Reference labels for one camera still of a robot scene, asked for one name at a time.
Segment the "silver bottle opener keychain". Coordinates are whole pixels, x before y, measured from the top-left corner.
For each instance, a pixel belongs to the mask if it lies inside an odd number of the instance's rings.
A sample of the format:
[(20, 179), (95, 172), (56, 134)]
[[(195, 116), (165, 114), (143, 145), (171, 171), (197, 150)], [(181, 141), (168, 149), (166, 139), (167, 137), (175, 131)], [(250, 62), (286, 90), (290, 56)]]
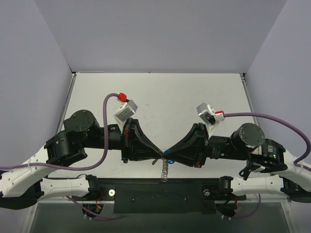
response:
[(161, 181), (166, 182), (168, 180), (168, 171), (169, 171), (169, 164), (166, 159), (162, 159), (162, 172), (161, 172)]

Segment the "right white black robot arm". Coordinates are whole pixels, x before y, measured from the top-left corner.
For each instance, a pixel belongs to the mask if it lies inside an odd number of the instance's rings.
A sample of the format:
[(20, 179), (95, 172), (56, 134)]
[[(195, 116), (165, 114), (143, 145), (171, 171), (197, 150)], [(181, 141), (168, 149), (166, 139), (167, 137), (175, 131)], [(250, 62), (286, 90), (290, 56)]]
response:
[(294, 156), (278, 142), (266, 139), (263, 130), (253, 123), (241, 125), (229, 137), (210, 136), (205, 126), (194, 124), (163, 157), (195, 168), (202, 167), (206, 159), (245, 161), (238, 177), (222, 176), (212, 187), (203, 186), (203, 192), (218, 199), (272, 194), (295, 202), (311, 201), (310, 171), (295, 164)]

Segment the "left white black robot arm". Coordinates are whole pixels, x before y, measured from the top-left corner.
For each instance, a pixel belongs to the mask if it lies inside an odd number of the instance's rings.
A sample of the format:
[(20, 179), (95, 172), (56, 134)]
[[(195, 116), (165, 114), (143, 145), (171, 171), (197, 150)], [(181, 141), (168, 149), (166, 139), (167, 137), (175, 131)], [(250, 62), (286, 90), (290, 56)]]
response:
[(88, 110), (80, 110), (64, 121), (64, 130), (49, 139), (35, 155), (19, 166), (0, 170), (1, 208), (20, 210), (40, 200), (77, 196), (99, 198), (101, 188), (96, 176), (75, 179), (49, 179), (57, 170), (79, 171), (72, 167), (86, 159), (85, 149), (121, 151), (121, 159), (143, 161), (162, 158), (162, 151), (142, 132), (138, 120), (126, 118), (120, 124), (100, 127)]

